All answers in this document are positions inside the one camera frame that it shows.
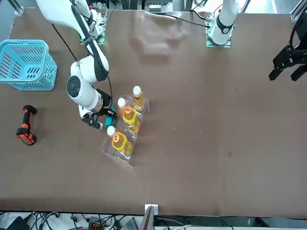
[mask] teal object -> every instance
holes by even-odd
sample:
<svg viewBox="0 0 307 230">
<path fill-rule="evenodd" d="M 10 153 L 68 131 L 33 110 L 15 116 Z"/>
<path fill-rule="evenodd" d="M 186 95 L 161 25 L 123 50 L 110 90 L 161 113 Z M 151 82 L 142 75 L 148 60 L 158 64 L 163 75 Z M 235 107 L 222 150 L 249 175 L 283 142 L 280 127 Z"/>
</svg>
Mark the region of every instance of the teal object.
<svg viewBox="0 0 307 230">
<path fill-rule="evenodd" d="M 8 39 L 0 43 L 0 69 L 0 83 L 23 91 L 50 91 L 58 66 L 44 41 Z"/>
<path fill-rule="evenodd" d="M 115 124 L 115 121 L 114 121 L 111 117 L 106 116 L 106 121 L 105 121 L 105 127 L 106 127 L 106 129 L 107 129 L 109 126 L 114 126 L 114 124 Z"/>
</svg>

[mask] black cable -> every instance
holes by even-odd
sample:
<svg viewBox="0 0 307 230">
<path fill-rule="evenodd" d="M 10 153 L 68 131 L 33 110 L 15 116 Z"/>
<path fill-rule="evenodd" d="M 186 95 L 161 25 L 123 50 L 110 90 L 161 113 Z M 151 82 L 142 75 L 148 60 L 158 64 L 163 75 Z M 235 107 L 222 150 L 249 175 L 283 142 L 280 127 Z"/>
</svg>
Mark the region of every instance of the black cable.
<svg viewBox="0 0 307 230">
<path fill-rule="evenodd" d="M 58 30 L 56 29 L 56 27 L 54 26 L 53 23 L 51 23 L 54 30 L 57 32 L 57 34 L 59 35 L 59 37 L 62 39 L 62 41 L 64 42 L 64 44 L 66 45 L 66 47 L 68 48 L 68 50 L 70 51 L 71 55 L 73 56 L 73 58 L 75 59 L 75 61 L 77 61 L 77 58 L 75 57 L 75 55 L 72 53 L 71 49 L 69 48 L 69 46 L 67 45 L 66 41 L 64 40 L 64 38 L 62 37 L 62 35 L 58 32 Z"/>
<path fill-rule="evenodd" d="M 118 221 L 121 221 L 122 219 L 124 219 L 127 215 L 122 216 L 121 218 L 119 218 Z"/>
<path fill-rule="evenodd" d="M 87 20 L 90 20 L 89 17 L 86 17 L 85 15 L 81 14 L 84 18 L 86 18 Z"/>
<path fill-rule="evenodd" d="M 49 214 L 49 216 L 48 216 L 48 214 L 47 214 L 45 217 L 42 216 L 41 213 L 39 213 L 39 215 L 43 218 L 42 223 L 40 224 L 40 225 L 41 225 L 41 229 L 43 229 L 43 226 L 44 226 L 44 224 L 46 223 L 47 226 L 48 226 L 48 228 L 49 228 L 49 230 L 53 230 L 53 229 L 50 227 L 49 222 L 48 222 L 48 218 L 49 218 L 52 214 Z"/>
<path fill-rule="evenodd" d="M 194 25 L 199 25 L 199 26 L 206 27 L 206 28 L 210 29 L 210 26 L 208 26 L 208 25 L 202 25 L 202 24 L 194 23 L 194 22 L 185 20 L 185 19 L 183 19 L 183 18 L 179 18 L 179 17 L 177 17 L 177 16 L 173 16 L 173 15 L 170 15 L 170 14 L 165 14 L 165 16 L 169 16 L 169 17 L 172 17 L 172 18 L 176 18 L 176 19 L 185 21 L 185 22 L 187 22 L 187 23 L 191 23 L 191 24 L 194 24 Z"/>
<path fill-rule="evenodd" d="M 296 21 L 296 23 L 295 23 L 295 25 L 294 25 L 294 27 L 292 29 L 291 35 L 290 35 L 290 41 L 289 41 L 290 48 L 291 48 L 292 52 L 297 53 L 297 54 L 304 54 L 305 52 L 307 52 L 307 49 L 297 50 L 297 49 L 295 49 L 293 47 L 293 37 L 294 37 L 294 34 L 296 33 L 297 27 L 300 25 L 303 16 L 306 14 L 306 10 L 307 10 L 307 5 L 303 9 L 301 15 L 298 17 L 298 19 L 297 19 L 297 21 Z"/>
<path fill-rule="evenodd" d="M 24 218 L 24 221 L 27 223 L 29 220 L 34 216 L 35 212 L 30 213 L 26 218 Z"/>
<path fill-rule="evenodd" d="M 99 219 L 99 220 L 96 220 L 94 223 L 92 223 L 92 224 L 95 224 L 95 223 L 97 223 L 98 221 L 101 221 L 101 220 L 104 220 L 104 219 L 107 219 L 105 222 L 107 222 L 109 219 L 111 219 L 113 216 L 109 216 L 109 217 L 104 217 L 104 218 L 102 218 L 102 219 Z"/>
<path fill-rule="evenodd" d="M 77 225 L 75 223 L 75 220 L 74 219 L 71 219 L 71 220 L 73 221 L 73 224 L 75 225 L 76 230 L 78 230 L 78 227 L 77 227 Z"/>
<path fill-rule="evenodd" d="M 38 213 L 36 214 L 36 217 L 35 217 L 35 222 L 33 223 L 33 225 L 32 225 L 32 227 L 31 227 L 31 229 L 30 230 L 32 230 L 33 228 L 34 228 L 34 226 L 36 226 L 36 229 L 38 229 L 37 228 L 37 222 L 39 221 L 39 219 L 41 219 L 41 217 L 40 218 L 37 218 L 38 217 Z"/>
<path fill-rule="evenodd" d="M 213 12 L 216 12 L 216 10 L 217 10 L 218 8 L 220 8 L 221 6 L 222 6 L 222 4 L 219 5 Z"/>
<path fill-rule="evenodd" d="M 36 230 L 38 230 L 38 227 L 37 227 L 38 219 L 37 219 L 37 217 L 38 217 L 38 213 L 35 216 L 35 227 L 36 227 Z"/>
<path fill-rule="evenodd" d="M 190 10 L 190 11 L 193 11 L 193 10 L 195 10 L 195 8 L 197 8 L 198 6 L 200 6 L 204 1 L 206 1 L 206 0 L 202 0 L 200 3 L 198 3 L 192 10 Z"/>
<path fill-rule="evenodd" d="M 110 81 L 110 78 L 109 78 L 109 73 L 107 74 L 107 79 L 109 81 L 109 85 L 110 85 L 110 91 L 111 91 L 111 105 L 110 107 L 113 105 L 113 93 L 112 93 L 112 86 L 111 86 L 111 81 Z"/>
<path fill-rule="evenodd" d="M 205 20 L 205 21 L 207 20 L 206 18 L 200 16 L 200 14 L 199 14 L 198 12 L 196 12 L 195 10 L 191 10 L 191 12 L 196 13 L 196 15 L 197 15 L 200 19 L 203 19 L 203 20 Z"/>
<path fill-rule="evenodd" d="M 85 216 L 83 214 L 81 214 L 81 216 L 86 220 L 86 222 L 88 222 L 88 219 L 85 218 Z"/>
<path fill-rule="evenodd" d="M 98 214 L 98 217 L 99 217 L 99 223 L 100 223 L 99 230 L 101 230 L 101 228 L 102 228 L 102 224 L 101 224 L 100 214 Z"/>
<path fill-rule="evenodd" d="M 164 220 L 162 220 L 162 219 L 154 219 L 154 222 L 155 221 L 158 221 L 158 222 L 162 222 L 162 223 L 164 223 L 165 225 L 166 225 L 166 227 L 167 227 L 167 230 L 170 230 L 170 228 L 169 228 L 169 225 L 164 221 Z"/>
<path fill-rule="evenodd" d="M 231 228 L 232 228 L 232 230 L 234 230 L 234 227 L 233 227 L 233 226 L 229 226 L 229 225 L 228 225 L 228 224 L 226 224 L 226 223 L 225 223 L 225 221 L 223 221 L 221 218 L 220 218 L 220 220 L 221 220 L 221 222 L 222 222 L 222 225 L 223 225 L 223 226 L 225 226 L 225 225 L 226 225 L 227 227 L 231 227 Z"/>
</svg>

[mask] plastic bottle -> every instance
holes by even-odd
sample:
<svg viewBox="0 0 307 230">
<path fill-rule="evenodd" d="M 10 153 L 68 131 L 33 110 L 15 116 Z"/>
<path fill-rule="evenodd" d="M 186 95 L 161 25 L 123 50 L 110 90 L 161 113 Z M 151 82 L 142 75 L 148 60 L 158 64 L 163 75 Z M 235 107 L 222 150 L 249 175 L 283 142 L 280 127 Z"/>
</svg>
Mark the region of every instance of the plastic bottle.
<svg viewBox="0 0 307 230">
<path fill-rule="evenodd" d="M 125 113 L 125 107 L 126 107 L 126 101 L 125 99 L 123 99 L 122 97 L 119 98 L 119 100 L 117 101 L 117 104 L 118 104 L 118 113 L 119 113 L 119 116 L 121 118 L 123 118 L 123 115 Z"/>
<path fill-rule="evenodd" d="M 132 133 L 137 133 L 140 128 L 140 122 L 137 118 L 137 112 L 134 108 L 131 108 L 129 105 L 125 108 L 125 113 L 123 115 L 124 122 L 128 125 L 128 129 Z"/>
<path fill-rule="evenodd" d="M 117 132 L 113 126 L 107 128 L 106 132 L 109 137 L 112 137 L 112 147 L 128 157 L 131 154 L 132 144 L 127 140 L 127 137 L 121 132 Z"/>
<path fill-rule="evenodd" d="M 144 94 L 139 86 L 134 86 L 133 88 L 133 98 L 132 103 L 135 109 L 142 111 L 144 108 Z"/>
</svg>

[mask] table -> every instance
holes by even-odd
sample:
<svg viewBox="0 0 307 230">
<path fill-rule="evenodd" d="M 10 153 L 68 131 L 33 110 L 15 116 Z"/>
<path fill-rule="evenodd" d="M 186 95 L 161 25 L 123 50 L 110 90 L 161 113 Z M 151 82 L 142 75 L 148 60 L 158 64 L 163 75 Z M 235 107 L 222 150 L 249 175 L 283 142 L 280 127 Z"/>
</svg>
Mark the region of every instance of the table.
<svg viewBox="0 0 307 230">
<path fill-rule="evenodd" d="M 57 27 L 86 56 L 77 33 Z M 1 209 L 143 214 L 154 203 L 161 215 L 305 218 L 307 80 L 292 82 L 291 69 L 268 78 L 291 30 L 289 15 L 240 14 L 233 47 L 206 48 L 203 27 L 113 11 L 102 50 L 114 101 L 137 84 L 151 109 L 127 171 L 66 93 L 71 54 L 38 9 L 25 9 L 11 38 L 43 39 L 58 74 L 51 92 L 0 86 Z M 109 92 L 107 81 L 96 86 Z M 38 109 L 31 147 L 14 135 L 24 104 Z"/>
</svg>

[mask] electronic device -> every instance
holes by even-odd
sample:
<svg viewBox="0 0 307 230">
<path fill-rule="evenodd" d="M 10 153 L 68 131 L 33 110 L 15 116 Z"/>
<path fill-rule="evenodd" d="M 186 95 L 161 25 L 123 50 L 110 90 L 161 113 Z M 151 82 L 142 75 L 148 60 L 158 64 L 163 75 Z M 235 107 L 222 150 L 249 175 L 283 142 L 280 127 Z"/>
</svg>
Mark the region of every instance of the electronic device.
<svg viewBox="0 0 307 230">
<path fill-rule="evenodd" d="M 30 122 L 32 120 L 32 116 L 37 113 L 37 110 L 31 105 L 24 106 L 24 117 L 23 124 L 21 128 L 18 128 L 16 131 L 16 135 L 23 141 L 26 145 L 34 145 L 36 142 L 36 136 L 34 136 L 30 130 Z"/>
</svg>

